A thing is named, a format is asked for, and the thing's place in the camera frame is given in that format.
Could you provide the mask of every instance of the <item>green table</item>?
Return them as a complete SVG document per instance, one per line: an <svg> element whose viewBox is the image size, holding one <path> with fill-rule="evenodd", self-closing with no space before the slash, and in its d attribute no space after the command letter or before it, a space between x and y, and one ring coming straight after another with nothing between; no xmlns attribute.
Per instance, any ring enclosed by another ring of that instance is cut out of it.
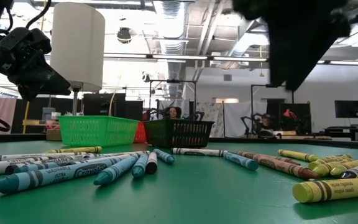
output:
<svg viewBox="0 0 358 224"><path fill-rule="evenodd" d="M0 143L0 154L61 147L59 142L44 141ZM358 158L358 149L301 144L210 143L207 148L270 155L289 149L319 156L349 153ZM300 204L291 192L293 184L301 182L296 177L263 166L252 172L221 157L175 155L175 159L172 166L159 161L154 175L134 180L128 173L107 187L94 186L95 176L91 176L0 194L0 223L358 223L358 198Z"/></svg>

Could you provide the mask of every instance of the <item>woman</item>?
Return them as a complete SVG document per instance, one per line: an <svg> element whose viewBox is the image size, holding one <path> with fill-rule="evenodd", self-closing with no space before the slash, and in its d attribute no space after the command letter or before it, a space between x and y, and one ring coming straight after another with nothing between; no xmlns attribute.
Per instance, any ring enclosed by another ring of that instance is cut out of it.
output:
<svg viewBox="0 0 358 224"><path fill-rule="evenodd" d="M181 109L179 107L172 106L169 108L169 119L180 119Z"/></svg>

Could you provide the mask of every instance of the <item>white lamp shade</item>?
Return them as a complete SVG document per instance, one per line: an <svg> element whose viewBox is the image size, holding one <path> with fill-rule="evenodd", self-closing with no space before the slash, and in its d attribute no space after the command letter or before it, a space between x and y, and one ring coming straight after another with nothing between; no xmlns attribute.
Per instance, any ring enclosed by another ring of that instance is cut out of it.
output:
<svg viewBox="0 0 358 224"><path fill-rule="evenodd" d="M99 91L103 84L103 15L86 4L62 2L53 10L50 65L66 80Z"/></svg>

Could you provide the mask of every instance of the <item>green plastic basket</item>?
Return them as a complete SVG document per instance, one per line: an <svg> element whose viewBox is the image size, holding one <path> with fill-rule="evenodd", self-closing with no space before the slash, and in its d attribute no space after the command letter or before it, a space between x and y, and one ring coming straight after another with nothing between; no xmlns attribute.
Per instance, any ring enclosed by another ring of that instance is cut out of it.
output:
<svg viewBox="0 0 358 224"><path fill-rule="evenodd" d="M132 144L138 121L112 116L59 116L63 143L69 146Z"/></svg>

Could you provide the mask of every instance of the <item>computer screen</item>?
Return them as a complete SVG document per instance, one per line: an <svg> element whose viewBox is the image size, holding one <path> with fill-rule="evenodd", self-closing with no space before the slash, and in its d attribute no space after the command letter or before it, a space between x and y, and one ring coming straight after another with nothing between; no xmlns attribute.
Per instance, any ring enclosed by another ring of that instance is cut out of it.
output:
<svg viewBox="0 0 358 224"><path fill-rule="evenodd" d="M358 118L358 100L336 100L336 118Z"/></svg>

